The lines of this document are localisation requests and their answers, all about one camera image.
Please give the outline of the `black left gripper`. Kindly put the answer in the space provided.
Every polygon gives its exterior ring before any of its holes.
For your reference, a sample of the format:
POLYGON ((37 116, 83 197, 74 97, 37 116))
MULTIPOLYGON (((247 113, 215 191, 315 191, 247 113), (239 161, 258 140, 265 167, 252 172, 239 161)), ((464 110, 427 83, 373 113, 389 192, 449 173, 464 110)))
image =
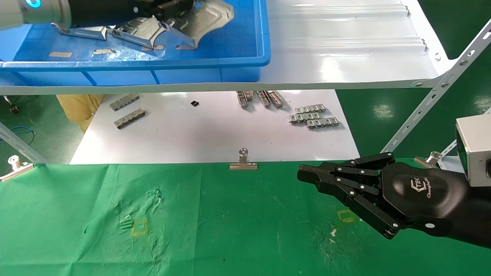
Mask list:
POLYGON ((120 25, 135 18, 154 16, 169 30, 167 21, 173 11, 188 11, 194 0, 69 0, 70 28, 120 25))

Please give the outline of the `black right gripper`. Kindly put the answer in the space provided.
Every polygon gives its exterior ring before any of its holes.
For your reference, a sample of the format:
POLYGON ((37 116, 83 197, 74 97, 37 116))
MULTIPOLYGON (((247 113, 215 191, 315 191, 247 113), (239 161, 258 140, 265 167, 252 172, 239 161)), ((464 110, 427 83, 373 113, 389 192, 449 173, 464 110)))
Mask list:
POLYGON ((490 248, 490 187, 472 187, 463 173, 395 163, 387 152, 301 165, 297 178, 335 197, 388 240, 411 228, 490 248))

